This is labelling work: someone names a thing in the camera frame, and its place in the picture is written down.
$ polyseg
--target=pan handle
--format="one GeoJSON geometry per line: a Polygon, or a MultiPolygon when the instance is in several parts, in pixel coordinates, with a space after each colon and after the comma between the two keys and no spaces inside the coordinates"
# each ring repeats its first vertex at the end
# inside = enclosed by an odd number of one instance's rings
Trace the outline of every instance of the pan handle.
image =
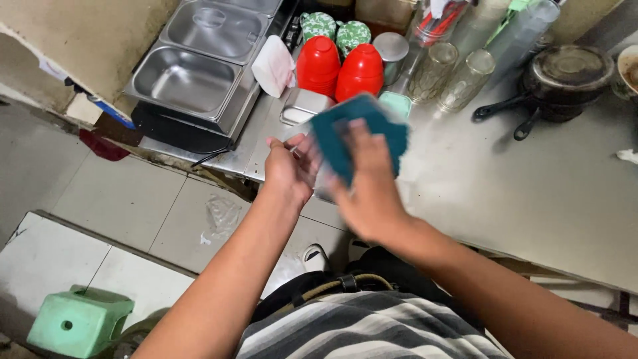
{"type": "Polygon", "coordinates": [[[483,107],[479,107],[475,112],[474,116],[472,116],[472,122],[481,123],[487,120],[489,117],[493,116],[497,112],[500,112],[505,109],[511,109],[522,103],[528,102],[533,99],[533,95],[530,92],[522,93],[518,96],[514,96],[508,100],[494,103],[493,105],[487,105],[483,107]]]}
{"type": "Polygon", "coordinates": [[[531,129],[534,128],[536,122],[538,122],[540,118],[540,111],[537,109],[527,121],[521,123],[521,125],[516,128],[514,131],[514,139],[517,141],[526,139],[527,136],[530,135],[531,129]]]}

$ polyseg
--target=frying pan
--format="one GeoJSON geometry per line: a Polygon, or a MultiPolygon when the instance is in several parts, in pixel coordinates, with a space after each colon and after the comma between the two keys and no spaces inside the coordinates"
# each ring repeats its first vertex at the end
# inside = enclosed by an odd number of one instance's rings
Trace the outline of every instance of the frying pan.
{"type": "Polygon", "coordinates": [[[535,109],[514,132],[514,139],[522,141],[540,119],[566,122],[578,117],[603,93],[613,69],[611,57],[593,47],[563,45],[545,49],[523,73],[520,95],[479,107],[472,121],[481,123],[502,110],[522,105],[535,109]]]}

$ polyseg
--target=striped shirt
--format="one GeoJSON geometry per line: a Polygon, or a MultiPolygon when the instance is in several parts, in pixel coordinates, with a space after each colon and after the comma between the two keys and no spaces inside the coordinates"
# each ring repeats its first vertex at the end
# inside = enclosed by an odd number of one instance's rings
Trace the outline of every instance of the striped shirt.
{"type": "Polygon", "coordinates": [[[254,323],[237,358],[506,358],[448,307],[408,293],[334,294],[254,323]]]}

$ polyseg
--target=slipper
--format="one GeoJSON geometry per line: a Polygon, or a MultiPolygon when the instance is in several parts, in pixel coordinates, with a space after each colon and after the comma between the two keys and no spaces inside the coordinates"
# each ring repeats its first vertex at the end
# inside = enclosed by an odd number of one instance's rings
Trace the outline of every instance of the slipper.
{"type": "Polygon", "coordinates": [[[330,263],[328,263],[328,257],[325,255],[323,248],[315,243],[308,246],[302,256],[302,262],[306,272],[310,271],[330,271],[330,263]]]}
{"type": "Polygon", "coordinates": [[[370,245],[358,238],[351,238],[350,244],[348,245],[348,260],[350,262],[358,261],[359,259],[361,259],[361,256],[363,256],[363,253],[366,253],[366,251],[372,247],[375,246],[370,245]]]}

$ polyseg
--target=plastic stool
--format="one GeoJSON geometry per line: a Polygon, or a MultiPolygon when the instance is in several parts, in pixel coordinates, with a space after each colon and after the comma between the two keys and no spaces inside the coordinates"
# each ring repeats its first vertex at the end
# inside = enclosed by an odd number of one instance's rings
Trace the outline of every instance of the plastic stool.
{"type": "Polygon", "coordinates": [[[99,289],[49,294],[40,307],[27,342],[75,358],[89,358],[122,333],[132,300],[99,289]]]}

